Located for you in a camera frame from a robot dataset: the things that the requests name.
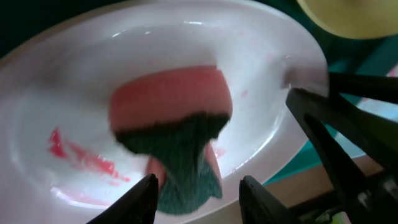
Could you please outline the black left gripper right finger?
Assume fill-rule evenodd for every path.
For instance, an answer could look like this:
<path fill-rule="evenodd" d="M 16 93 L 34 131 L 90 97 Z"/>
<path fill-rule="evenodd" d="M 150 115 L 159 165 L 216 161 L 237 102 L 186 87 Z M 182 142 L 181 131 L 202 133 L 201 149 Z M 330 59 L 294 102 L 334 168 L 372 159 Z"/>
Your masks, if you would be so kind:
<path fill-rule="evenodd" d="M 239 205 L 243 224 L 301 224 L 254 177 L 245 175 L 239 183 Z"/>

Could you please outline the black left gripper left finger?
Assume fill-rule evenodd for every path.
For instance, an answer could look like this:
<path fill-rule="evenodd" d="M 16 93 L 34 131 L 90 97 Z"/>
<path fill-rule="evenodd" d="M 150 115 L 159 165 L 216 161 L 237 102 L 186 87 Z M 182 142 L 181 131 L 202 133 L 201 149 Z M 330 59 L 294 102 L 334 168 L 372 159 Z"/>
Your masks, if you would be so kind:
<path fill-rule="evenodd" d="M 149 174 L 87 224 L 153 224 L 158 194 L 158 178 Z"/>

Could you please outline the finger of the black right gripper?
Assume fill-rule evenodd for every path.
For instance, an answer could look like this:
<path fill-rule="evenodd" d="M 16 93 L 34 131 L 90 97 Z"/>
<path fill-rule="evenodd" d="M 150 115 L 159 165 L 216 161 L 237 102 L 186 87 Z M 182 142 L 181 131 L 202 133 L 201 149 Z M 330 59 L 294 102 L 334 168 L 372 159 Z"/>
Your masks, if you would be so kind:
<path fill-rule="evenodd" d="M 316 149 L 347 214 L 397 214 L 396 121 L 363 111 L 339 94 L 325 98 L 294 88 L 285 103 Z M 390 176 L 371 183 L 328 128 L 355 144 Z"/>
<path fill-rule="evenodd" d="M 397 77 L 329 73 L 330 90 L 397 104 Z"/>

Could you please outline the yellow plate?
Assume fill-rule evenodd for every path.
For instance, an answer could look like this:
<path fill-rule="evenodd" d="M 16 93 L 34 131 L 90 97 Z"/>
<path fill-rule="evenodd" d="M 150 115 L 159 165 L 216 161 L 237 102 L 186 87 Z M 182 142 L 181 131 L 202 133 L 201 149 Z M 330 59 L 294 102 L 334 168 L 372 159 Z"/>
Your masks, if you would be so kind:
<path fill-rule="evenodd" d="M 304 13 L 325 31 L 348 39 L 397 34 L 397 0 L 298 0 Z"/>

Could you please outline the white pink plate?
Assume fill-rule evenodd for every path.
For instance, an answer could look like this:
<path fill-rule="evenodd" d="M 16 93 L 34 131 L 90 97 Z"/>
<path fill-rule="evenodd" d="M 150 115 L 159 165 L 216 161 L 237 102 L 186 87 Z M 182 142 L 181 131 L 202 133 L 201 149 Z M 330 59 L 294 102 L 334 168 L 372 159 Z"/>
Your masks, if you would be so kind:
<path fill-rule="evenodd" d="M 147 158 L 115 143 L 108 102 L 133 78 L 216 65 L 233 99 L 212 146 L 223 198 L 156 223 L 228 210 L 239 181 L 265 182 L 307 141 L 285 105 L 291 87 L 328 93 L 326 58 L 296 20 L 254 1 L 128 1 L 34 37 L 1 60 L 1 222 L 86 223 L 144 176 Z"/>

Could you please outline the red green sponge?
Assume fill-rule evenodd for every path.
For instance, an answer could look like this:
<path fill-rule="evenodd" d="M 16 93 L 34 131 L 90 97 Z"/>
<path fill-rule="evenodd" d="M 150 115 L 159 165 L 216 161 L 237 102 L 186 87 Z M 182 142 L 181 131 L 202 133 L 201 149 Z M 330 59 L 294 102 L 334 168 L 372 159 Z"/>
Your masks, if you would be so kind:
<path fill-rule="evenodd" d="M 149 158 L 159 179 L 158 210 L 197 211 L 223 196 L 212 140 L 230 121 L 233 104 L 223 72 L 214 65 L 145 75 L 121 85 L 109 102 L 109 126 L 118 143 Z"/>

